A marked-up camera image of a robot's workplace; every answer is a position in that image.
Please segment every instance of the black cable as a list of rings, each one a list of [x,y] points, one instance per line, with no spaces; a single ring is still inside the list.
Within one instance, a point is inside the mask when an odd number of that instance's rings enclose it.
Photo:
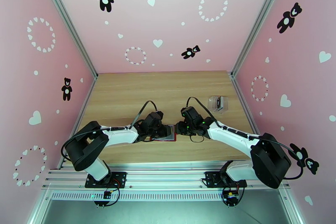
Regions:
[[[214,122],[216,123],[216,125],[219,128],[223,128],[222,126],[219,125],[217,119],[215,119],[215,117],[213,116],[213,114],[211,114],[211,112],[196,97],[193,97],[193,96],[189,97],[188,100],[186,101],[186,107],[188,107],[188,104],[189,104],[189,101],[190,101],[191,98],[194,98],[198,102],[198,104],[201,105],[201,107],[203,109],[205,109],[205,111],[210,115],[210,117],[214,120]]]
[[[194,142],[194,143],[200,143],[200,142],[203,142],[203,141],[204,141],[204,136],[202,136],[202,137],[203,137],[203,140],[201,140],[201,141],[199,141],[199,142],[195,142],[195,141],[193,141],[191,135],[189,135],[189,137],[190,137],[190,140],[191,140],[192,142]]]
[[[302,161],[301,161],[301,159],[296,155],[296,153],[295,153],[291,148],[289,148],[289,147],[287,147],[286,145],[284,145],[284,144],[282,144],[282,143],[280,143],[280,142],[277,142],[277,141],[271,141],[271,140],[268,140],[268,139],[264,139],[264,138],[260,138],[260,137],[254,137],[254,136],[250,136],[250,138],[254,138],[254,139],[261,140],[261,141],[266,141],[266,142],[270,142],[270,143],[278,144],[278,145],[280,145],[281,147],[287,149],[287,150],[288,150],[289,152],[291,152],[293,155],[295,155],[296,160],[298,160],[298,161],[300,162],[300,168],[301,168],[300,173],[299,173],[297,176],[295,176],[295,177],[290,177],[290,178],[286,178],[286,177],[284,177],[283,179],[285,179],[285,180],[294,180],[294,179],[298,179],[298,178],[300,178],[300,177],[303,175],[303,164],[302,164]]]
[[[138,118],[140,117],[141,113],[143,112],[144,108],[147,106],[147,104],[148,104],[149,102],[153,104],[153,106],[154,106],[154,108],[155,108],[155,111],[156,111],[156,112],[158,111],[158,109],[156,108],[155,103],[153,103],[151,100],[148,100],[148,101],[143,105],[143,107],[141,108],[141,110],[138,112],[138,114],[137,114],[137,116],[134,118],[134,120],[132,121],[131,126],[129,127],[129,129],[131,129],[131,128],[134,126],[134,124],[136,123],[136,121],[137,121]]]

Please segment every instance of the pink backdrop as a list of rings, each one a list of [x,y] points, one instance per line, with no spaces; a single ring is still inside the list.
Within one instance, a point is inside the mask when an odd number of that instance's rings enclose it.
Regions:
[[[302,12],[280,34],[277,24],[296,2]],[[319,162],[316,175],[305,168],[302,178],[290,182],[310,224],[336,220],[335,10],[336,0],[276,0],[238,74],[261,132],[306,148]],[[296,175],[295,160],[292,166]]]
[[[51,0],[0,3],[0,223],[26,223],[93,77]]]
[[[108,73],[229,71],[264,0],[114,0],[111,12],[99,0],[63,2],[95,68]]]

